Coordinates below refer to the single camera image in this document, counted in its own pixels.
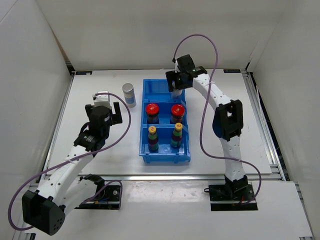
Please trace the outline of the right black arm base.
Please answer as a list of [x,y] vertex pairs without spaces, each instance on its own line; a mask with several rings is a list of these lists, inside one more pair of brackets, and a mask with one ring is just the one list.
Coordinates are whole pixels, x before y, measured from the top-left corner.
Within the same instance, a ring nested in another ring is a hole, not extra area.
[[212,212],[257,211],[256,197],[261,185],[259,182],[257,191],[254,192],[253,185],[246,178],[234,181],[225,179],[225,184],[211,184],[203,191],[209,194]]

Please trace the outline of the yellow-capped sauce bottle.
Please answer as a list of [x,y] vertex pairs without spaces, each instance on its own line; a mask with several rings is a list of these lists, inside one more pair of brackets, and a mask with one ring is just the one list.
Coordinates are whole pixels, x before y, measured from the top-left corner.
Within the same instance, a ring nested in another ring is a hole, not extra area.
[[148,149],[150,151],[157,151],[159,148],[159,138],[157,134],[157,128],[151,125],[148,128]]
[[176,123],[174,126],[174,130],[172,132],[171,136],[171,142],[170,145],[173,148],[178,148],[181,145],[182,142],[182,130],[183,130],[183,125],[181,123]]

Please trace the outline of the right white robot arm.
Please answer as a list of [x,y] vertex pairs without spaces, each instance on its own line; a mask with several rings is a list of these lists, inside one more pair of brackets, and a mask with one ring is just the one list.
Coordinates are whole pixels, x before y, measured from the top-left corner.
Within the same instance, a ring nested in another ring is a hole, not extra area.
[[171,97],[177,98],[183,90],[193,88],[214,110],[212,129],[221,142],[225,159],[223,193],[230,200],[236,200],[248,186],[248,178],[240,162],[243,104],[222,92],[210,79],[207,70],[195,66],[189,54],[173,59],[172,62],[175,64],[174,70],[165,73]]

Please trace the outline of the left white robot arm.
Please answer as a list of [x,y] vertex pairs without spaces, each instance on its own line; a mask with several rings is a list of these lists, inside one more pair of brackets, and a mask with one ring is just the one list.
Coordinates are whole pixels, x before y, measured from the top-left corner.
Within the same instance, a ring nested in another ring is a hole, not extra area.
[[107,102],[87,104],[85,111],[89,121],[74,141],[64,165],[58,167],[35,191],[28,190],[22,197],[23,220],[50,236],[60,230],[67,214],[85,200],[98,202],[109,197],[102,177],[78,175],[103,148],[110,127],[123,122],[120,106],[118,102],[113,106]]

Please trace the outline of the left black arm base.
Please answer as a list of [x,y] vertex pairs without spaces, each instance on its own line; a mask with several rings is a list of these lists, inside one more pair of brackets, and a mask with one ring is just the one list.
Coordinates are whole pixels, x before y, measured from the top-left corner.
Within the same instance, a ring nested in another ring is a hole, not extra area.
[[103,190],[93,200],[80,204],[76,209],[82,210],[119,210],[121,208],[123,184],[120,180],[106,182],[101,176],[88,174],[80,181],[91,181],[96,185],[96,192]]

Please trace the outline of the red-lidded sauce jar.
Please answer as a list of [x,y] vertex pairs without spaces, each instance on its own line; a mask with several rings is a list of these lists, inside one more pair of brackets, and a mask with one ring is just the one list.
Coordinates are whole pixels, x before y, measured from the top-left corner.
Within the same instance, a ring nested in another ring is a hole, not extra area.
[[183,123],[183,117],[185,115],[185,108],[182,104],[174,104],[171,107],[171,118],[170,123],[176,124],[176,123]]
[[147,123],[148,124],[158,124],[159,123],[160,108],[156,103],[149,103],[145,107],[145,112],[147,115]]

